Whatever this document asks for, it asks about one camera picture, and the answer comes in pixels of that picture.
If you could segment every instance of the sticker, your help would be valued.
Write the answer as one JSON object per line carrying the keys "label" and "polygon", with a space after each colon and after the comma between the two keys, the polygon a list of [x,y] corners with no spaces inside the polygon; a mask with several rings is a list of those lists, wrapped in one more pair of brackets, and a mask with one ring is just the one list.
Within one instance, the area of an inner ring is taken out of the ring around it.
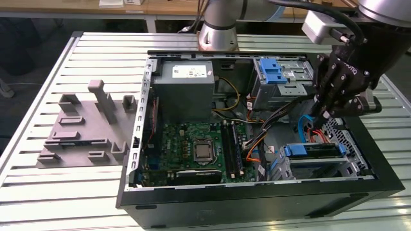
{"label": "sticker", "polygon": [[247,102],[247,109],[252,111],[252,102]]}
{"label": "sticker", "polygon": [[126,13],[144,13],[144,11],[126,11]]}
{"label": "sticker", "polygon": [[294,72],[292,72],[292,71],[284,71],[284,72],[283,72],[283,76],[284,76],[284,77],[294,77],[295,75],[294,75]]}
{"label": "sticker", "polygon": [[260,172],[263,176],[266,175],[266,169],[263,168],[262,165],[258,166],[258,171]]}
{"label": "sticker", "polygon": [[270,152],[275,153],[275,148],[274,148],[274,146],[270,146],[268,149],[270,149]]}
{"label": "sticker", "polygon": [[207,78],[206,66],[174,66],[174,78]]}

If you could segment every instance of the wooden desk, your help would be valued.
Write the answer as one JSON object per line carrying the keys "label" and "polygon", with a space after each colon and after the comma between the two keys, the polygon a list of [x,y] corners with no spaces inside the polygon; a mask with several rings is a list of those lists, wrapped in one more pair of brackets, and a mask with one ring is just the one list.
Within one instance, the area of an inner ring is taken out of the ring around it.
{"label": "wooden desk", "polygon": [[[334,6],[346,6],[341,0],[333,1]],[[196,2],[198,0],[146,0],[142,5],[126,4],[123,8],[100,9],[99,0],[0,0],[0,17],[143,19],[148,32],[155,33],[158,19],[194,20]],[[287,8],[278,21],[302,22],[306,15],[306,10]]]}
{"label": "wooden desk", "polygon": [[[334,6],[347,7],[341,0],[333,0]],[[198,0],[148,0],[147,12],[148,14],[172,14],[172,15],[196,15]],[[284,10],[284,18],[304,18],[307,10],[294,9],[287,7]]]}
{"label": "wooden desk", "polygon": [[0,0],[0,12],[128,14],[127,11],[142,11],[147,14],[147,6],[147,0],[143,5],[106,9],[99,8],[99,0]]}

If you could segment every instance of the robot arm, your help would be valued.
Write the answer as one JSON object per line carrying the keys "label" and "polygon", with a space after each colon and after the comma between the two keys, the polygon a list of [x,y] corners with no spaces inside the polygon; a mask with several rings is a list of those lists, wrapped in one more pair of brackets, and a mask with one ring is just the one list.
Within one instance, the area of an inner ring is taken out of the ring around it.
{"label": "robot arm", "polygon": [[235,24],[238,20],[268,22],[283,14],[280,7],[267,0],[210,0],[199,46],[204,51],[234,51],[238,48]]}
{"label": "robot arm", "polygon": [[295,0],[210,1],[199,35],[207,51],[235,50],[238,19],[264,21],[282,13],[279,5],[310,10],[304,33],[314,43],[334,45],[331,54],[319,54],[314,64],[315,127],[330,117],[381,112],[373,90],[411,46],[411,0],[359,0],[358,9],[346,14]]}

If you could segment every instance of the motherboard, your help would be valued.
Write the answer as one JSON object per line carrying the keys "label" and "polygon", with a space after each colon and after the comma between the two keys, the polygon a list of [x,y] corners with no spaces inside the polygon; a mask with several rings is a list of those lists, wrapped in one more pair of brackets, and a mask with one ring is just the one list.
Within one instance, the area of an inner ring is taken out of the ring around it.
{"label": "motherboard", "polygon": [[243,123],[164,124],[160,155],[148,158],[147,184],[167,186],[179,177],[190,179],[190,174],[219,175],[219,183],[255,181],[254,167],[243,165],[244,141]]}

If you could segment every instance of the floor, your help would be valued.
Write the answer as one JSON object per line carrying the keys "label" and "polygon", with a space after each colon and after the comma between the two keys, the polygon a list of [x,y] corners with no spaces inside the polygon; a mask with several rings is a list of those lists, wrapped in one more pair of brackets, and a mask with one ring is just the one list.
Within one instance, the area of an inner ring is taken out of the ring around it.
{"label": "floor", "polygon": [[[159,32],[176,32],[188,22],[171,24],[170,21],[158,22]],[[35,83],[43,84],[48,77],[52,66],[59,58],[62,50],[74,31],[87,32],[146,32],[144,22],[139,20],[80,20],[66,19],[63,26],[59,27],[52,19],[34,19],[34,24],[39,31],[43,43],[40,46],[28,49],[30,55],[35,60],[35,70],[22,76],[11,76],[0,69],[0,77],[6,83]],[[298,24],[268,25],[258,23],[242,23],[238,31],[240,34],[290,34],[302,35]],[[411,100],[411,56],[403,56],[387,75],[401,91]],[[12,85],[15,96],[11,99],[0,97],[0,135],[12,136],[26,112],[32,104],[39,92],[40,85]],[[8,139],[0,138],[0,153],[8,143]]]}

